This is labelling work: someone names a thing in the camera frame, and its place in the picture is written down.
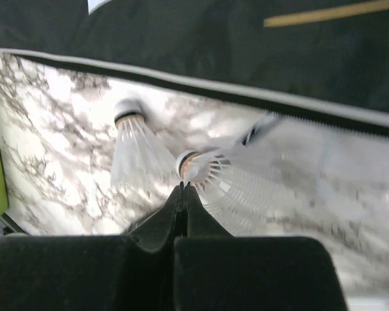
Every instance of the white trim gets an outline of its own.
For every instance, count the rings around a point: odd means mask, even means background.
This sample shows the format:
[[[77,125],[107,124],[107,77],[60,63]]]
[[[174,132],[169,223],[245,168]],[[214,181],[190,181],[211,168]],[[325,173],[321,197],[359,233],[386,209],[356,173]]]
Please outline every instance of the white trim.
[[[79,63],[82,65],[90,65],[94,67],[101,67],[105,69],[123,71],[127,73],[135,73],[135,74],[150,76],[152,78],[157,78],[160,80],[173,82],[177,84],[199,87],[202,89],[209,89],[213,91],[220,91],[220,92],[230,93],[235,95],[243,95],[243,96],[248,96],[248,97],[253,97],[253,98],[258,98],[263,100],[271,100],[273,102],[279,102],[282,104],[288,104],[290,106],[310,109],[313,111],[318,111],[320,113],[335,115],[337,117],[344,117],[356,121],[362,121],[370,124],[389,127],[389,113],[372,111],[365,108],[346,106],[343,104],[328,102],[326,100],[318,100],[315,98],[303,97],[299,95],[291,95],[288,93],[271,91],[267,89],[260,89],[257,87],[240,86],[237,84],[203,80],[199,78],[189,78],[187,76],[164,73],[162,71],[147,69],[144,67],[138,67],[134,65],[125,65],[121,63],[109,63],[101,60],[90,60],[87,58],[80,58],[75,56],[60,56],[60,55],[54,55],[54,54],[49,54],[44,52],[25,51],[19,49],[2,49],[2,48],[0,48],[0,52],[47,58],[49,60],[54,60],[57,62]]]

